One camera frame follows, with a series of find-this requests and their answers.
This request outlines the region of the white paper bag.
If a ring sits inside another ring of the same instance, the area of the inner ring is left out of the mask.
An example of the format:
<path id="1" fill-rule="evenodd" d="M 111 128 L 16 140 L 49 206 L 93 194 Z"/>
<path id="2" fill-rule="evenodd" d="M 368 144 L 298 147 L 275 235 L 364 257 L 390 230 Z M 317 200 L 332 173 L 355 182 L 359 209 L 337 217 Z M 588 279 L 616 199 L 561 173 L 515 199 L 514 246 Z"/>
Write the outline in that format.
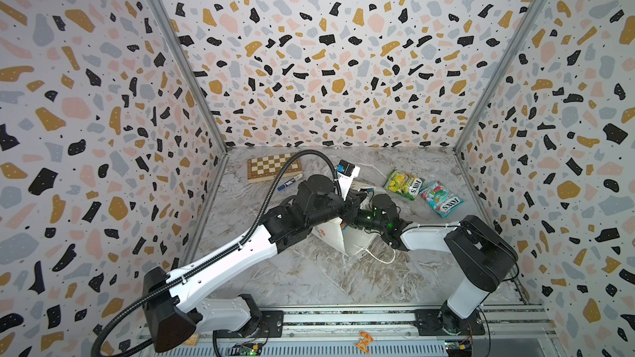
<path id="1" fill-rule="evenodd" d="M 369 194 L 369 197 L 360 208 L 362 210 L 370 209 L 370 202 L 374 196 L 384 194 L 370 188 L 362 188 L 350 192 L 367 192 Z M 345 256 L 355 256 L 367 250 L 372 241 L 380 237 L 378 234 L 355 229 L 352 223 L 347 223 L 347 217 L 335 218 L 314 226 L 312 227 L 312 233 L 314 236 L 317 236 L 319 240 Z"/>

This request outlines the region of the yellow green snack packet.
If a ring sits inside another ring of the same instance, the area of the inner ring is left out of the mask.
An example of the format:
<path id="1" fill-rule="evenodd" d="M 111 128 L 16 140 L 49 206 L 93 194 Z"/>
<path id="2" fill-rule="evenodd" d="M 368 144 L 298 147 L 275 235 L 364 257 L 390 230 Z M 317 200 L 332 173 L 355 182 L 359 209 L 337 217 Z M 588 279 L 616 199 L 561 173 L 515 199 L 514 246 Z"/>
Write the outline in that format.
<path id="1" fill-rule="evenodd" d="M 421 188 L 423 188 L 423 184 L 424 178 L 394 169 L 385 181 L 384 189 L 414 201 Z"/>

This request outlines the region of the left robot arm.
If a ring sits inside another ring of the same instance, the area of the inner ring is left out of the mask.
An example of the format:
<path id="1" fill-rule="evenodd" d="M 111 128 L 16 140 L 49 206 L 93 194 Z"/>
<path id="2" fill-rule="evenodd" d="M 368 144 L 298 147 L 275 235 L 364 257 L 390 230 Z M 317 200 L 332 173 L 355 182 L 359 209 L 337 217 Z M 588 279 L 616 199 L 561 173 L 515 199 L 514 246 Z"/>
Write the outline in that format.
<path id="1" fill-rule="evenodd" d="M 155 352 L 172 350 L 198 331 L 251 335 L 262 318 L 253 297 L 210 301 L 208 295 L 251 266 L 304 241 L 314 227 L 334 219 L 352 221 L 368 195 L 361 189 L 342 197 L 330 178 L 313 175 L 300 183 L 296 195 L 269 209 L 252 234 L 170 272 L 152 269 L 143 281 L 147 300 L 142 310 Z"/>

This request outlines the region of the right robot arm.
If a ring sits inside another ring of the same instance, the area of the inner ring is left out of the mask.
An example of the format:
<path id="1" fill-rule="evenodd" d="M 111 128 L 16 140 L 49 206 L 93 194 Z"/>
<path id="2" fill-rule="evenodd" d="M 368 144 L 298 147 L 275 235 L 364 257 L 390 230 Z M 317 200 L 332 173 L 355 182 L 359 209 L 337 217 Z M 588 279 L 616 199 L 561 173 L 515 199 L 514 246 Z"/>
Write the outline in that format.
<path id="1" fill-rule="evenodd" d="M 518 254 L 478 216 L 460 221 L 420 224 L 400 217 L 400 209 L 386 194 L 374 196 L 369 209 L 358 209 L 349 226 L 379 234 L 396 251 L 440 251 L 450 254 L 463 277 L 439 308 L 433 326 L 448 335 L 470 327 L 476 311 L 517 266 Z"/>

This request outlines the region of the green teal snack packet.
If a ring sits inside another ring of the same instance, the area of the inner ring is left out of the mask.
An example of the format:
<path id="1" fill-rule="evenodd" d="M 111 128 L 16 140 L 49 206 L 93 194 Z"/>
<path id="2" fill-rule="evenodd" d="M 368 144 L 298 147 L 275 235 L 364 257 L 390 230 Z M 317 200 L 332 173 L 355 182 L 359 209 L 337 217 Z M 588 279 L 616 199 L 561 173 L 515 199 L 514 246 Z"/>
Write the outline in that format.
<path id="1" fill-rule="evenodd" d="M 426 185 L 420 191 L 420 196 L 442 218 L 447 218 L 463 204 L 463 200 L 456 193 L 439 181 L 433 181 Z"/>

